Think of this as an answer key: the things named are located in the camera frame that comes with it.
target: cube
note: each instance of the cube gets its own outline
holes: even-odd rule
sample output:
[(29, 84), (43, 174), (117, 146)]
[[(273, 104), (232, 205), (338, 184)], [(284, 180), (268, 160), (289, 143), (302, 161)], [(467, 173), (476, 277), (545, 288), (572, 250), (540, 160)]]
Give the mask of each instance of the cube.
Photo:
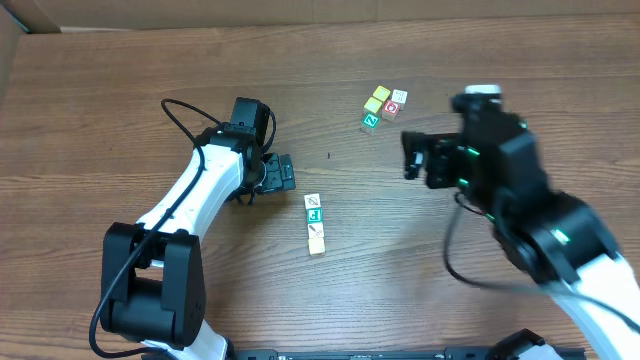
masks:
[(363, 114), (364, 115), (367, 115), (367, 114), (378, 115), (378, 111), (380, 111), (381, 107), (382, 107), (382, 102), (380, 100), (375, 99), (375, 98), (369, 98), (369, 100), (367, 100), (367, 103), (364, 104)]
[(400, 105), (400, 110), (404, 110), (404, 104), (407, 103), (407, 92), (402, 90), (393, 90), (391, 94), (391, 101)]
[(362, 124), (360, 124), (360, 129), (368, 134), (373, 135), (376, 132), (376, 127), (380, 122), (380, 118), (373, 115), (367, 114), (364, 119), (362, 119)]
[(309, 239), (324, 237), (324, 225), (322, 223), (307, 224)]
[(309, 194), (304, 196), (305, 209), (309, 210), (309, 209), (315, 209), (319, 207), (322, 207), (320, 205), (320, 194)]
[(324, 238), (309, 239), (309, 255), (311, 256), (324, 256)]
[(376, 91), (373, 92), (373, 97), (380, 100), (381, 102), (387, 101), (391, 91), (384, 86), (378, 86)]
[(321, 223), (322, 222), (322, 208), (307, 210), (307, 223)]
[(382, 118), (389, 121), (395, 121), (396, 115), (398, 115), (398, 111), (400, 111), (400, 105), (394, 103), (391, 100), (387, 100), (387, 102), (384, 104), (384, 107), (382, 108)]

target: wooden table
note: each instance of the wooden table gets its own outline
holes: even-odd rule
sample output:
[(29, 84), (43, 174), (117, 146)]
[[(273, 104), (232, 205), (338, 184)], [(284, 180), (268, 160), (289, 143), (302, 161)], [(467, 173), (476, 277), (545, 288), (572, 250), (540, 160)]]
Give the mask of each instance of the wooden table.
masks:
[[(206, 319), (239, 348), (489, 345), (524, 327), (588, 347), (549, 299), (449, 276), (452, 191), (403, 179), (400, 132), (455, 131), (449, 97), (502, 84), (507, 108), (539, 135), (554, 185), (591, 203), (640, 267), (639, 24), (612, 15), (22, 37), (0, 118), (0, 357), (91, 356), (102, 236), (151, 209), (191, 156), (165, 97), (221, 120), (235, 97), (260, 99), (278, 116), (273, 150), (293, 156), (295, 191), (225, 205), (204, 241)], [(369, 136), (361, 109), (380, 84), (408, 90), (408, 103)], [(210, 125), (175, 111), (194, 133)], [(302, 202), (315, 192), (320, 259), (307, 254)], [(477, 278), (527, 279), (471, 215), (453, 256)]]

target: row of blocks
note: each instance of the row of blocks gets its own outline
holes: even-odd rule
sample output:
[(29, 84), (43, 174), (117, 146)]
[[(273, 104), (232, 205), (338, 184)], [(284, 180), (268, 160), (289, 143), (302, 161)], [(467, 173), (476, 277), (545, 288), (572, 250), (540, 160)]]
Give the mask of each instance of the row of blocks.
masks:
[(304, 208), (307, 211), (309, 254), (312, 256), (324, 256), (324, 225), (322, 223), (322, 204), (320, 203), (320, 194), (305, 195)]
[(407, 103), (407, 94), (403, 90), (393, 90), (392, 93), (384, 86), (378, 86), (373, 96), (364, 105), (364, 119), (362, 119), (360, 128), (369, 134), (373, 134), (380, 122), (380, 116), (385, 120), (395, 121), (398, 112), (404, 110), (404, 105)]

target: robotic arm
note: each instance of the robotic arm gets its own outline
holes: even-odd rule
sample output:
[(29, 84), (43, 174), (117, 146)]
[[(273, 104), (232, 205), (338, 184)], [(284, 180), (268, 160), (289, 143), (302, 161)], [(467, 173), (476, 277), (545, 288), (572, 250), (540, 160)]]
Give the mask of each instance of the robotic arm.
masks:
[[(169, 193), (134, 225), (114, 223), (103, 243), (100, 313), (105, 331), (164, 349), (163, 358), (223, 360), (227, 341), (204, 321), (206, 294), (200, 243), (222, 204), (239, 195), (295, 188), (289, 155), (263, 154), (270, 109), (257, 100), (238, 98), (230, 123), (206, 129), (195, 138), (191, 162)], [(113, 292), (113, 283), (130, 254), (185, 193), (200, 168), (204, 171), (172, 216), (158, 229)], [(135, 268), (163, 267), (162, 281), (137, 276)]]
[(424, 166), (429, 188), (458, 187), (493, 222), (511, 263), (567, 312), (601, 358), (637, 358), (640, 290), (611, 232), (586, 203), (550, 189), (533, 134), (502, 111), (498, 86), (469, 86), (452, 107), (463, 119), (460, 133), (402, 134), (405, 178)]

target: wooden block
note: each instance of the wooden block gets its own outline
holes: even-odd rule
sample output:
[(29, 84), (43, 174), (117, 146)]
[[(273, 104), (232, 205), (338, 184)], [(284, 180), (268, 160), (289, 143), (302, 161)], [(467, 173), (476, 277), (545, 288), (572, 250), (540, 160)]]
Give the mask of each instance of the wooden block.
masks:
[(364, 119), (362, 119), (362, 123), (360, 124), (360, 130), (373, 135), (376, 132), (376, 127), (380, 123), (380, 118), (373, 115), (367, 114)]
[(324, 256), (325, 250), (324, 238), (309, 239), (309, 255)]
[(400, 105), (400, 110), (404, 110), (404, 104), (407, 103), (407, 95), (408, 93), (403, 90), (393, 90), (393, 94), (391, 95), (391, 101)]
[(382, 108), (382, 118), (389, 121), (395, 121), (396, 115), (398, 115), (398, 111), (400, 111), (400, 105), (394, 103), (391, 100), (387, 100), (387, 102), (384, 104), (384, 107)]
[(304, 196), (305, 209), (309, 210), (319, 207), (322, 207), (322, 205), (320, 205), (320, 194), (309, 194)]
[(315, 224), (322, 222), (322, 208), (307, 210), (307, 223)]
[(307, 231), (309, 232), (309, 239), (324, 237), (324, 225), (322, 223), (307, 224)]
[(382, 102), (378, 99), (371, 97), (369, 98), (369, 100), (367, 100), (367, 103), (364, 104), (364, 111), (362, 113), (364, 115), (367, 115), (367, 114), (378, 115), (378, 111), (380, 111), (381, 107), (382, 107)]
[(380, 100), (381, 102), (387, 101), (391, 91), (384, 86), (378, 86), (376, 91), (373, 92), (373, 97)]

